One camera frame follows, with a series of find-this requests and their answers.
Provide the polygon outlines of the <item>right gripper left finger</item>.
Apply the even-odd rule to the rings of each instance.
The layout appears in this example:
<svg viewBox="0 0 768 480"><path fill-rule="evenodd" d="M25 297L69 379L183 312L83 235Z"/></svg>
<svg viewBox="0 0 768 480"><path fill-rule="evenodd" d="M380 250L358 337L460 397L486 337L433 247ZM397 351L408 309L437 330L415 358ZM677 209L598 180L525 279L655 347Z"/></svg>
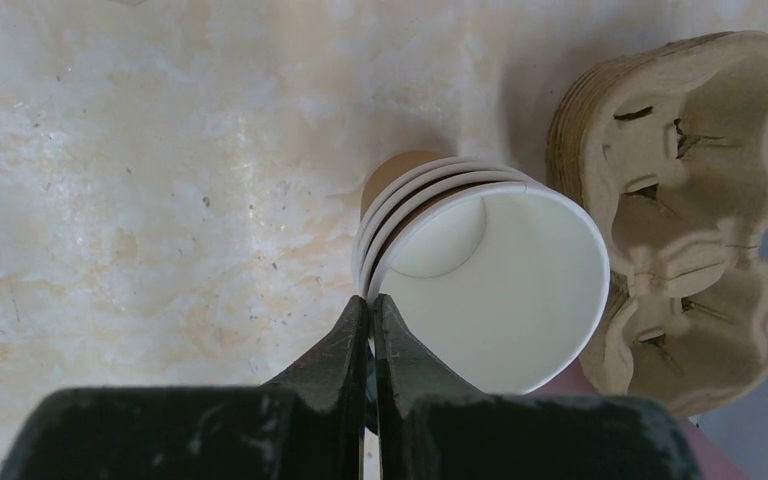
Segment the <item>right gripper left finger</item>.
<svg viewBox="0 0 768 480"><path fill-rule="evenodd" d="M369 309L259 386L87 387L42 400L2 479L359 479Z"/></svg>

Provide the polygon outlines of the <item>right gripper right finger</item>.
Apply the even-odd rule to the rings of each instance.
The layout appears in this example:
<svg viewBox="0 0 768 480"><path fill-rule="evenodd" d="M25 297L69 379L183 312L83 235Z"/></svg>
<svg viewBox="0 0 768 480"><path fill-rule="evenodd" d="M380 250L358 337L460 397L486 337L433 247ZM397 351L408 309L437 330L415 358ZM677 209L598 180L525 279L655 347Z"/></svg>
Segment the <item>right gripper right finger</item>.
<svg viewBox="0 0 768 480"><path fill-rule="evenodd" d="M699 479L677 421L629 396L484 393L373 302L385 479Z"/></svg>

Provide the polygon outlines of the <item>stack of paper cups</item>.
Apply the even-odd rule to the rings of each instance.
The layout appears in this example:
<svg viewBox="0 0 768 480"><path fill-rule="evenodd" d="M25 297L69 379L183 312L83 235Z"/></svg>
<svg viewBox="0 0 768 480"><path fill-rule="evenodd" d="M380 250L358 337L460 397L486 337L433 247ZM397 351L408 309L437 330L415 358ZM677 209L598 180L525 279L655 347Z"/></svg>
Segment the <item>stack of paper cups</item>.
<svg viewBox="0 0 768 480"><path fill-rule="evenodd" d="M583 351L610 263L599 228L567 196L506 165L410 151L364 185L352 273L362 297L389 296L467 383L524 394Z"/></svg>

